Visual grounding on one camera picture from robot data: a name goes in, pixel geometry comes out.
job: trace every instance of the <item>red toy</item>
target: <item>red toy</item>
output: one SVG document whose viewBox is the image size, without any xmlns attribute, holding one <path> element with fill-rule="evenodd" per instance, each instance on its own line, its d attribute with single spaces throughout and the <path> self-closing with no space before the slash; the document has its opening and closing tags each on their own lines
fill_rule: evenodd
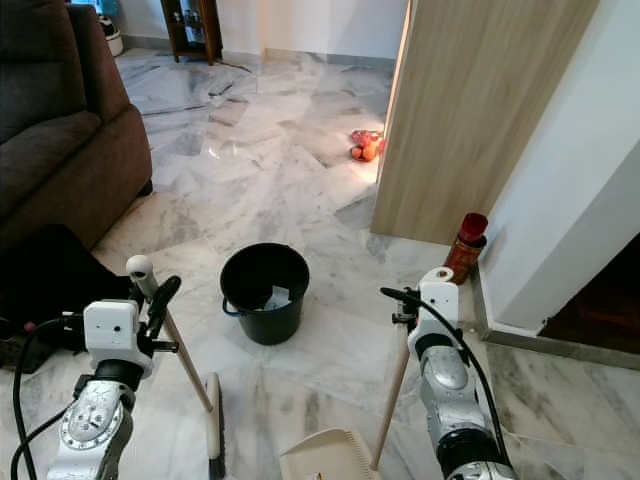
<svg viewBox="0 0 640 480">
<path fill-rule="evenodd" d="M 360 162 L 370 162 L 384 149 L 382 132 L 374 130 L 354 130 L 351 140 L 356 144 L 351 148 L 351 156 Z"/>
</svg>

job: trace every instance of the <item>dustpan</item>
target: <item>dustpan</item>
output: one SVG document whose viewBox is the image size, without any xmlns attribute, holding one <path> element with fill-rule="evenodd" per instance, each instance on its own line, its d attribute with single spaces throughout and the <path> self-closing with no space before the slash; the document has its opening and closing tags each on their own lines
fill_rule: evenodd
<svg viewBox="0 0 640 480">
<path fill-rule="evenodd" d="M 308 436 L 280 457 L 283 480 L 382 480 L 357 430 L 333 428 Z"/>
</svg>

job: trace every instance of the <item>red cap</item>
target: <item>red cap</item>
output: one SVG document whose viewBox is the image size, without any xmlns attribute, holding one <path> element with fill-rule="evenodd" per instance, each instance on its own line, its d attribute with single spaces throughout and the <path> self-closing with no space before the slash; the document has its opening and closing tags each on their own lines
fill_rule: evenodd
<svg viewBox="0 0 640 480">
<path fill-rule="evenodd" d="M 468 213 L 460 228 L 460 239 L 466 243 L 477 242 L 487 228 L 489 220 L 479 213 Z"/>
</svg>

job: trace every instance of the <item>baseboard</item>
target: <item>baseboard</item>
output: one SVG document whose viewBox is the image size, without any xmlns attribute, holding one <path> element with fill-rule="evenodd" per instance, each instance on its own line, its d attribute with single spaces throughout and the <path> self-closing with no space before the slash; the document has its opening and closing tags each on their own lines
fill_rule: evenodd
<svg viewBox="0 0 640 480">
<path fill-rule="evenodd" d="M 485 301 L 482 289 L 482 275 L 477 267 L 472 271 L 470 280 L 476 315 L 476 329 L 483 341 L 574 360 L 640 370 L 640 355 L 539 337 L 525 330 L 517 333 L 516 330 L 518 329 L 514 330 L 514 327 L 495 322 L 491 318 L 491 307 Z"/>
<path fill-rule="evenodd" d="M 147 48 L 149 50 L 171 51 L 171 42 L 168 38 L 122 35 L 122 43 L 124 44 L 125 50 L 130 48 Z"/>
<path fill-rule="evenodd" d="M 301 53 L 311 56 L 318 63 L 335 65 L 354 65 L 358 67 L 377 67 L 393 69 L 396 64 L 394 58 L 361 57 L 356 55 L 340 55 L 336 53 L 301 52 L 297 50 L 282 50 L 279 48 L 265 49 L 265 59 L 288 60 L 294 59 Z"/>
</svg>

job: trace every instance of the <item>sofa cushion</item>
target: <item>sofa cushion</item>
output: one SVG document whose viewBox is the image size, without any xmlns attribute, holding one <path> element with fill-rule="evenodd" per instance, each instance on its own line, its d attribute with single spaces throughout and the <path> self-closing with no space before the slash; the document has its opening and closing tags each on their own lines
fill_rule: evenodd
<svg viewBox="0 0 640 480">
<path fill-rule="evenodd" d="M 0 218 L 78 149 L 100 123 L 96 115 L 82 111 L 29 127 L 0 145 Z"/>
<path fill-rule="evenodd" d="M 86 109 L 80 57 L 64 0 L 0 0 L 0 143 Z"/>
</svg>

